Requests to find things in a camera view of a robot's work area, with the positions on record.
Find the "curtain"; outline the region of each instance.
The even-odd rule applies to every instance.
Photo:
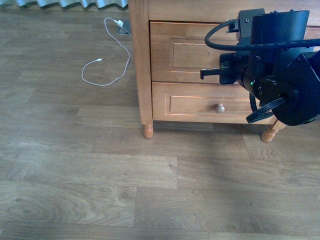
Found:
[[[35,0],[14,0],[18,6],[23,6]],[[70,4],[81,3],[81,5],[86,8],[89,4],[95,3],[98,8],[105,7],[110,4],[117,4],[124,8],[128,4],[128,0],[36,0],[40,7],[48,4],[59,3],[61,7],[66,7]],[[1,4],[12,4],[12,0],[0,0]]]

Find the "turned wooden leg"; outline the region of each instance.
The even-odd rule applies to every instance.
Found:
[[[280,122],[279,120],[276,120],[274,124],[272,125],[268,125],[266,131],[263,132],[262,136],[261,136],[261,140],[264,143],[270,143],[272,139],[274,139],[274,137],[276,136],[277,132],[279,132],[279,130],[284,129],[285,128],[285,124]]]
[[[154,135],[154,126],[153,125],[143,125],[142,133],[146,139],[151,139],[152,136]]]

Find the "black robotic arm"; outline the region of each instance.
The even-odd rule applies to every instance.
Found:
[[[220,55],[220,68],[203,69],[200,77],[220,75],[221,84],[238,82],[250,92],[253,113],[248,123],[273,114],[289,126],[320,116],[320,39],[304,40],[309,11],[243,10],[237,19],[213,28],[205,43],[214,49],[235,51]],[[210,37],[228,27],[237,45],[216,44]],[[261,108],[257,109],[256,98]]]

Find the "charging cable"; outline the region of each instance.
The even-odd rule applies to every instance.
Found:
[[[88,65],[93,64],[93,63],[95,63],[95,62],[101,62],[103,59],[102,59],[102,58],[99,58],[99,59],[97,59],[97,60],[94,60],[94,61],[91,61],[91,62],[87,63],[87,64],[83,67],[83,69],[82,69],[82,73],[81,73],[82,80],[85,81],[85,82],[88,83],[88,84],[92,84],[92,85],[95,85],[95,86],[101,86],[101,87],[111,85],[111,84],[113,84],[115,81],[117,81],[117,80],[119,80],[120,78],[122,78],[122,77],[125,75],[126,71],[127,71],[128,64],[129,64],[129,61],[130,61],[130,59],[131,59],[131,56],[130,56],[129,51],[128,51],[114,36],[112,36],[112,35],[110,34],[110,32],[109,32],[109,30],[108,30],[108,27],[107,27],[107,19],[110,19],[110,20],[114,21],[120,28],[122,28],[124,22],[121,21],[121,20],[118,20],[118,21],[117,21],[117,20],[115,20],[115,19],[113,19],[113,18],[106,17],[106,18],[104,19],[104,26],[105,26],[106,32],[109,34],[109,36],[110,36],[111,38],[113,38],[113,39],[114,39],[121,47],[123,47],[124,50],[128,53],[128,60],[126,61],[123,74],[122,74],[120,77],[117,77],[115,80],[113,80],[112,82],[109,82],[109,83],[107,83],[107,84],[97,84],[97,83],[93,83],[93,82],[90,82],[90,81],[88,81],[88,80],[85,80],[85,78],[84,78],[85,68],[86,68]]]

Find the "wooden knob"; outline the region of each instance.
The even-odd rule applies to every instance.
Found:
[[[219,103],[215,106],[215,112],[218,114],[222,114],[225,111],[225,107]]]

